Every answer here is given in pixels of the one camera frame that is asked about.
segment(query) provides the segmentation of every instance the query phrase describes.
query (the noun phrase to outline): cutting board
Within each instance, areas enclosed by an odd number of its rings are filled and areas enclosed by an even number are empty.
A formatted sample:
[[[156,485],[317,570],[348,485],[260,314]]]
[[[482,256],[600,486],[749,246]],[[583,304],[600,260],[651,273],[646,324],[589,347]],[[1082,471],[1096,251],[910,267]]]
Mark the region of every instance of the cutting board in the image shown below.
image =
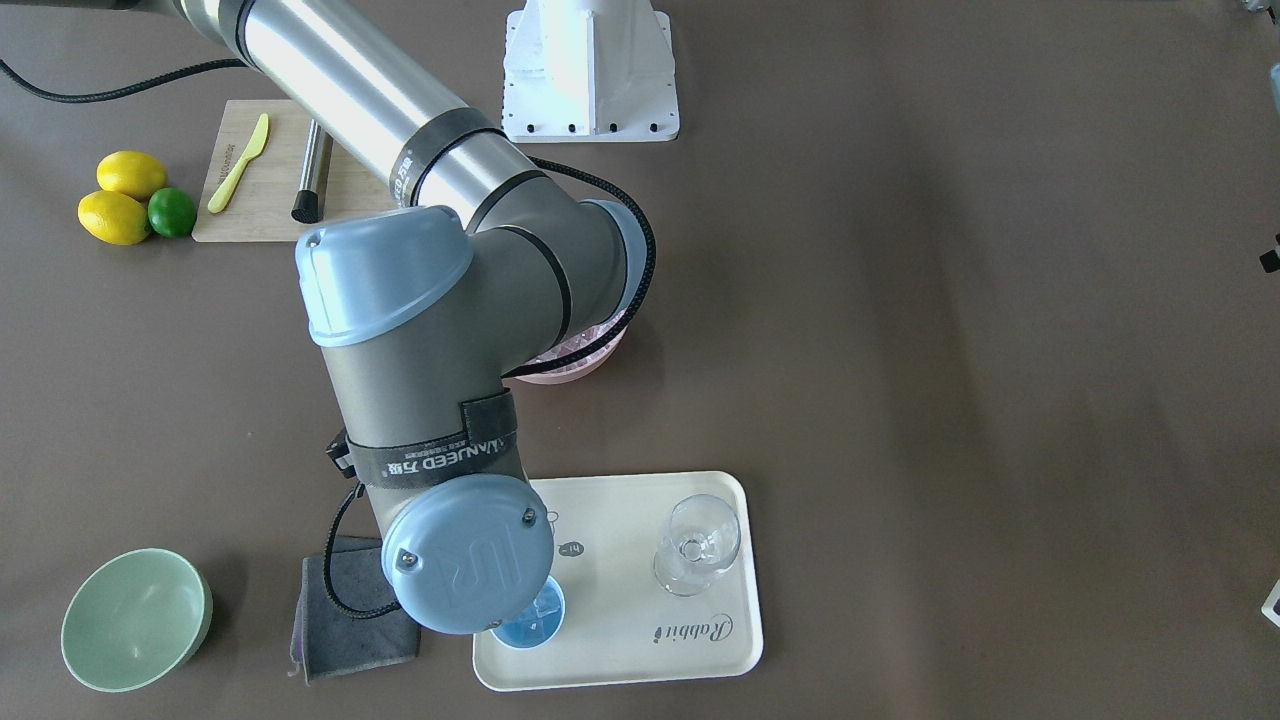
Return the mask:
[[[206,209],[209,199],[236,164],[262,113],[270,118],[266,147],[246,168],[227,209],[210,213]],[[298,193],[310,124],[311,117],[292,100],[229,100],[205,174],[192,237],[200,242],[296,242],[314,227],[289,217]],[[393,208],[387,178],[374,177],[334,142],[324,222],[362,218]]]

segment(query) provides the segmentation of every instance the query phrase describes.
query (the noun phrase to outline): light green bowl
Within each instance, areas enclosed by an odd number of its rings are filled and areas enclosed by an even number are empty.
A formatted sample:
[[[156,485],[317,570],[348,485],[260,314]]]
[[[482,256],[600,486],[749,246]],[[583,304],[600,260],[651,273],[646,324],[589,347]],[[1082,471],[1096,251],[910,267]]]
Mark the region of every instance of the light green bowl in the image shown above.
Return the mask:
[[[125,552],[76,591],[63,618],[63,662],[95,691],[136,691],[196,652],[212,612],[209,583],[183,556]]]

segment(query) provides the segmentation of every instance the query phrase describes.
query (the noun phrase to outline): green lime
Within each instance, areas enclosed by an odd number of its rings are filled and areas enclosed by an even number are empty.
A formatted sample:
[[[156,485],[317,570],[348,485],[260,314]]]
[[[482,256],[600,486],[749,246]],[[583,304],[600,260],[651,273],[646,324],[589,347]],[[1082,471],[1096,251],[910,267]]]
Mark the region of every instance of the green lime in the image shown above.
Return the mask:
[[[151,195],[147,219],[165,237],[186,237],[196,227],[196,204],[177,187],[165,187]]]

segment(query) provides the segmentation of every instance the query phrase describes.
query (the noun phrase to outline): folded cloth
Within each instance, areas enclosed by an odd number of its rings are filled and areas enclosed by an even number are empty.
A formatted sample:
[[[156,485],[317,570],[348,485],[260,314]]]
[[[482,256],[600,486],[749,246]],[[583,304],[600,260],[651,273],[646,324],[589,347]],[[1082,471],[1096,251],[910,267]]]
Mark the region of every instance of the folded cloth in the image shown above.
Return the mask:
[[[396,600],[383,577],[380,542],[338,537],[330,564],[334,592],[352,607],[381,607]],[[324,556],[302,561],[302,592],[293,619],[289,655],[302,666],[303,679],[349,675],[417,657],[421,628],[403,610],[356,620],[324,592]]]

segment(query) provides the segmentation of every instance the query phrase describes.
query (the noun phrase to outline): lime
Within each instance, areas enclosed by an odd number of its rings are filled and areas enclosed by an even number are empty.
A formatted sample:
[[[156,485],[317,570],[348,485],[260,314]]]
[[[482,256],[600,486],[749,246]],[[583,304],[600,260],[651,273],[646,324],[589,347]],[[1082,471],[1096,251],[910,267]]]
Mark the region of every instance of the lime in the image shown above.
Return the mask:
[[[147,202],[147,219],[165,237],[186,237],[196,227],[196,202],[177,187],[157,190]]]
[[[76,209],[84,229],[102,242],[137,245],[151,234],[147,209],[141,202],[114,190],[99,190],[81,199]]]
[[[169,182],[160,160],[137,150],[111,152],[97,164],[97,184],[102,190],[123,192],[134,200],[146,200]]]

